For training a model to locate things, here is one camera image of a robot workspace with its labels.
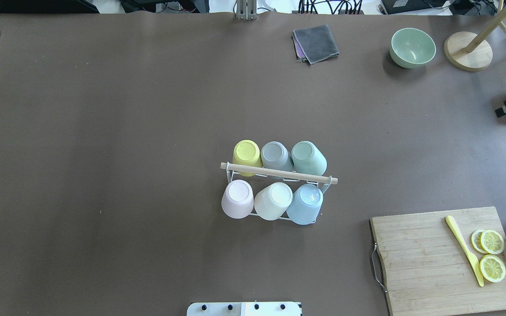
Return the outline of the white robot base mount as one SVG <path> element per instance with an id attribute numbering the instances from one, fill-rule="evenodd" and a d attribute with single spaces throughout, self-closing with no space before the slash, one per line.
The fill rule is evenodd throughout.
<path id="1" fill-rule="evenodd" d="M 301 316 L 300 302 L 195 302 L 187 316 Z"/>

